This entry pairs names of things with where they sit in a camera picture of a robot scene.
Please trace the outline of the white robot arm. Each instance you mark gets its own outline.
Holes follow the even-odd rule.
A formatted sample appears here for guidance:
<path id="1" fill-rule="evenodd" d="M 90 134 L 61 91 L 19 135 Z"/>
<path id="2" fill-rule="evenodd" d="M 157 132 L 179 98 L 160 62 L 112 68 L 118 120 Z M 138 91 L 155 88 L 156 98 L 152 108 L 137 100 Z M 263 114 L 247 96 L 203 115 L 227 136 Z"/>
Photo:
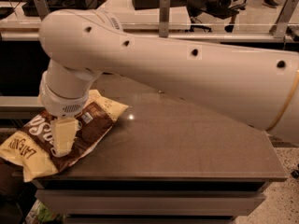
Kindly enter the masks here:
<path id="1" fill-rule="evenodd" d="M 73 117 L 103 72 L 208 107 L 299 144 L 299 54 L 134 35 L 104 10 L 62 9 L 40 23 L 50 58 L 40 82 L 43 106 Z"/>

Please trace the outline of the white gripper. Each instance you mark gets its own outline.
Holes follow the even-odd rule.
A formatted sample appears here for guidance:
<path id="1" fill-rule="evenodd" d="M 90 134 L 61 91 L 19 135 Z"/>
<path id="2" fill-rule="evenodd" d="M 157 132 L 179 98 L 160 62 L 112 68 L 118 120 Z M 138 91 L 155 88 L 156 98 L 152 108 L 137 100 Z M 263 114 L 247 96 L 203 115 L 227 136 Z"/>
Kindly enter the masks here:
<path id="1" fill-rule="evenodd" d="M 55 157 L 70 153 L 78 130 L 78 121 L 73 118 L 82 111 L 89 98 L 89 90 L 101 72 L 67 68 L 50 60 L 43 73 L 39 98 L 46 110 L 57 118 L 50 122 Z"/>

